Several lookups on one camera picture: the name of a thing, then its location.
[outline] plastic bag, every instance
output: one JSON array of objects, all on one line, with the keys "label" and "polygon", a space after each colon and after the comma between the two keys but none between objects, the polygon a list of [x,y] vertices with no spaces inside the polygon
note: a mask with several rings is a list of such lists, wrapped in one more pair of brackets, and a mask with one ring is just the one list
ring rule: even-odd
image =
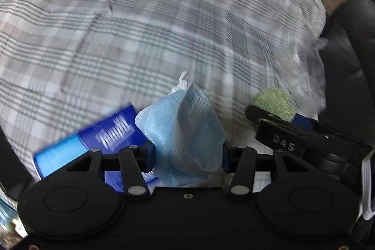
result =
[{"label": "plastic bag", "polygon": [[307,40],[273,52],[274,67],[281,86],[293,98],[299,114],[317,119],[326,107],[326,80],[319,50],[328,43],[326,38]]}]

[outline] white cord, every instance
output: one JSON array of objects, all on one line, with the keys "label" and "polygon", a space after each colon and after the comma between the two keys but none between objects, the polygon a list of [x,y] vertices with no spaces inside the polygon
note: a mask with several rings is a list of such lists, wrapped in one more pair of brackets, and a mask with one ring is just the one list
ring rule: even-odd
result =
[{"label": "white cord", "polygon": [[371,209],[371,157],[374,154],[373,149],[365,158],[362,160],[362,206],[363,206],[363,218],[370,220],[374,215],[375,211]]},{"label": "white cord", "polygon": [[189,73],[184,71],[179,78],[178,85],[172,87],[171,93],[175,93],[176,91],[179,91],[179,90],[187,90],[188,83],[186,79],[188,78],[188,76],[189,76]]}]

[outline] blue face mask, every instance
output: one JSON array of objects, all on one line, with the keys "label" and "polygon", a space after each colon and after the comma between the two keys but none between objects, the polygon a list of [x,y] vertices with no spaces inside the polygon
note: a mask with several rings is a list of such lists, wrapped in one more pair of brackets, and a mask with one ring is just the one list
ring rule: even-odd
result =
[{"label": "blue face mask", "polygon": [[183,76],[178,88],[135,119],[155,145],[153,173],[167,187],[204,181],[222,164],[224,129],[205,94]]}]

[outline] plaid fabric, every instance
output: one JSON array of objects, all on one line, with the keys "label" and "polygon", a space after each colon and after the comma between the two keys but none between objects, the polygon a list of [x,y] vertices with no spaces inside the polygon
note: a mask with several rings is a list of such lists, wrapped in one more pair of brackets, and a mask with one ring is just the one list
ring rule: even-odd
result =
[{"label": "plaid fabric", "polygon": [[228,140],[251,144],[245,108],[282,86],[273,50],[324,21],[320,0],[1,0],[0,125],[37,178],[34,152],[127,101],[148,106],[186,70]]}]

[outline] green sponge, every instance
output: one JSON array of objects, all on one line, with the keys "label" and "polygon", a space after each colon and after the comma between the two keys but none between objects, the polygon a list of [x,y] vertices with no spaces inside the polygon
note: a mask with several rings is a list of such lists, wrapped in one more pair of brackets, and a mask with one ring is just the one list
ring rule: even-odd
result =
[{"label": "green sponge", "polygon": [[278,87],[262,90],[254,99],[253,105],[288,122],[291,122],[297,113],[290,96]]}]

